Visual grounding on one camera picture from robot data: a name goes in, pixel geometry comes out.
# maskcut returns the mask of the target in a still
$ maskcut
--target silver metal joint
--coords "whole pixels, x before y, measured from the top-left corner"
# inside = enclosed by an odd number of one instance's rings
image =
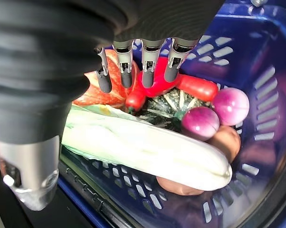
[[[103,47],[96,48],[96,52],[102,59],[102,69],[103,69],[104,75],[107,76],[108,75],[108,62],[106,58],[105,49]]]
[[[260,7],[266,4],[267,0],[251,0],[251,3],[256,7]]]
[[[168,54],[168,67],[172,68],[173,65],[177,65],[177,69],[181,67],[181,64],[185,61],[187,55],[196,45],[196,41],[192,41],[193,45],[188,47],[181,45],[178,38],[172,38],[172,46]]]
[[[59,136],[39,143],[0,141],[3,182],[31,210],[42,210],[54,197],[58,179]]]
[[[129,41],[127,46],[122,46],[119,42],[114,41],[113,48],[117,53],[121,74],[123,74],[125,70],[131,73],[133,65],[133,40]]]
[[[157,41],[141,39],[142,66],[144,72],[147,72],[148,69],[150,69],[151,72],[154,72],[163,42],[164,39]]]

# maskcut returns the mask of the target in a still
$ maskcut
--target black surface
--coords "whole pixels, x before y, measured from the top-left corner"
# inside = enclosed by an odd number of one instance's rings
[[[140,18],[115,41],[179,37],[197,40],[213,20],[224,0],[141,0]]]
[[[31,211],[18,202],[0,175],[0,217],[5,228],[92,228],[70,199],[58,188],[42,211]]]

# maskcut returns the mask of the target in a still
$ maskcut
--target red bell pepper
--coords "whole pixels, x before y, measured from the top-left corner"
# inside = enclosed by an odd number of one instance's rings
[[[182,74],[180,77],[176,87],[202,101],[212,101],[218,93],[217,85],[211,81]]]
[[[155,71],[153,85],[150,88],[144,88],[147,97],[160,96],[167,93],[169,90],[174,88],[179,82],[181,77],[178,75],[176,80],[173,82],[167,82],[164,79],[164,72],[167,66],[168,58],[159,57]],[[142,82],[142,71],[139,73],[138,80]]]

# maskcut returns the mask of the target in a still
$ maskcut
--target white vegetable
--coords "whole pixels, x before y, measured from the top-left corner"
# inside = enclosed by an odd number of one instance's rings
[[[222,188],[232,176],[225,155],[209,144],[80,109],[70,111],[62,143],[88,158],[123,164],[200,190]]]

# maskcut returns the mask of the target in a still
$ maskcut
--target blue plastic basket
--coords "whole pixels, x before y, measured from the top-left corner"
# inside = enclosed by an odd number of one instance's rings
[[[286,154],[286,9],[230,2],[181,67],[182,73],[216,82],[219,88],[239,88],[250,99],[248,117],[235,126],[242,145],[228,186],[200,196],[178,196],[163,190],[149,174],[69,156],[144,227],[234,226],[263,200]],[[161,56],[168,55],[170,44],[167,39]],[[140,64],[139,40],[133,48]]]

